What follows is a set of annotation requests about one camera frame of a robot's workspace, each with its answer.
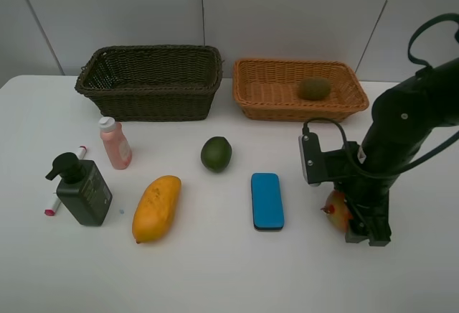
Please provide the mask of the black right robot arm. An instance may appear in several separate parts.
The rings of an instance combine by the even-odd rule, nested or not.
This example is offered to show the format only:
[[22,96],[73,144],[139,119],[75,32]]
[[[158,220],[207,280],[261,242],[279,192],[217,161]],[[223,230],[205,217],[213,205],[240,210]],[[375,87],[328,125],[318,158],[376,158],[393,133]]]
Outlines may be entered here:
[[326,154],[329,179],[351,214],[348,243],[390,242],[389,191],[437,127],[458,125],[458,61],[424,68],[374,102],[372,124],[360,146]]

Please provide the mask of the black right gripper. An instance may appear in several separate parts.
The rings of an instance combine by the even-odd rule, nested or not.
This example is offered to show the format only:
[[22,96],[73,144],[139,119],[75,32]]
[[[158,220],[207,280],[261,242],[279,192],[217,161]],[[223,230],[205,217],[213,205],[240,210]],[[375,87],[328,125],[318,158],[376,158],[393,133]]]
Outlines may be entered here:
[[345,203],[351,213],[348,230],[345,233],[347,243],[360,243],[369,239],[369,245],[384,247],[391,241],[391,229],[386,215],[373,215],[364,219],[356,205],[379,206],[386,201],[389,188],[396,177],[388,176],[387,172],[398,166],[398,158],[384,148],[382,143],[365,141],[358,147],[357,143],[349,143],[351,158],[357,160],[359,154],[366,159],[357,166],[367,172],[381,175],[381,179],[366,177],[359,174],[349,163],[345,149],[323,152],[326,166],[325,182],[332,182],[333,189],[346,195]]

